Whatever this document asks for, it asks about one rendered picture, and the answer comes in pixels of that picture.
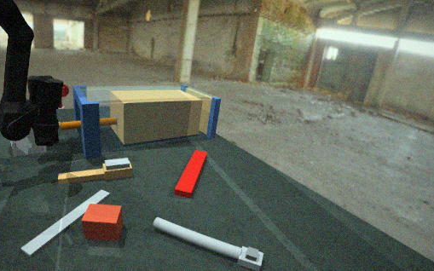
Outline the grey rod with square end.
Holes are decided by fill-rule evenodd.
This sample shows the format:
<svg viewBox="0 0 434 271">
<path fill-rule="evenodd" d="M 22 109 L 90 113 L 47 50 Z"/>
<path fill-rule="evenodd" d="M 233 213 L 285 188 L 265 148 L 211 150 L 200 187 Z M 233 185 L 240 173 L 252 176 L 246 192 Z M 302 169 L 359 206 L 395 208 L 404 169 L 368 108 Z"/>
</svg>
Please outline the grey rod with square end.
<svg viewBox="0 0 434 271">
<path fill-rule="evenodd" d="M 237 264 L 245 268 L 255 269 L 256 271 L 259 271 L 261 268 L 263 253 L 256 248 L 253 249 L 249 246 L 248 248 L 245 246 L 242 246 L 242 248 L 236 247 L 235 245 L 224 243 L 221 240 L 212 239 L 204 234 L 183 228 L 159 217 L 153 221 L 153 227 L 199 247 L 237 259 Z"/>
</svg>

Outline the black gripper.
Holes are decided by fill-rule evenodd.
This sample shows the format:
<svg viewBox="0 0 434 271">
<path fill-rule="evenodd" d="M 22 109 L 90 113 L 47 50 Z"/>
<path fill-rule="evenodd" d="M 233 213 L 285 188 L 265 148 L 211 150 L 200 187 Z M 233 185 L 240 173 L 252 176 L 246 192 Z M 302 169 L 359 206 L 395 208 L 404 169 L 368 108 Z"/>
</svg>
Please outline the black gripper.
<svg viewBox="0 0 434 271">
<path fill-rule="evenodd" d="M 30 93 L 30 79 L 31 78 L 44 78 L 44 77 L 46 77 L 46 78 L 52 78 L 49 75 L 47 75 L 47 76 L 40 76 L 40 75 L 39 76 L 30 76 L 30 77 L 27 78 L 29 93 Z M 33 134 L 34 134 L 34 138 L 35 138 L 35 144 L 37 144 L 37 136 L 35 135 L 34 132 L 33 132 Z M 53 144 L 56 144 L 57 142 L 58 142 L 58 132 L 56 132 L 56 135 L 54 136 Z"/>
</svg>

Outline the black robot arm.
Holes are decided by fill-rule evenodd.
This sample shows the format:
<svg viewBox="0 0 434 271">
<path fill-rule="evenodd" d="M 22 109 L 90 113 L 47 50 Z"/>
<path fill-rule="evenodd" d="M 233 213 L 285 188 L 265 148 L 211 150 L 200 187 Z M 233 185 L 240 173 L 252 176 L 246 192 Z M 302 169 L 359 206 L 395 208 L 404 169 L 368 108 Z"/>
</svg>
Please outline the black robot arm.
<svg viewBox="0 0 434 271">
<path fill-rule="evenodd" d="M 64 82 L 31 78 L 28 100 L 26 84 L 34 32 L 13 0 L 0 0 L 0 27 L 9 37 L 0 100 L 1 134 L 7 140 L 19 141 L 33 128 L 37 146 L 52 146 L 59 129 L 55 109 L 61 105 Z"/>
</svg>

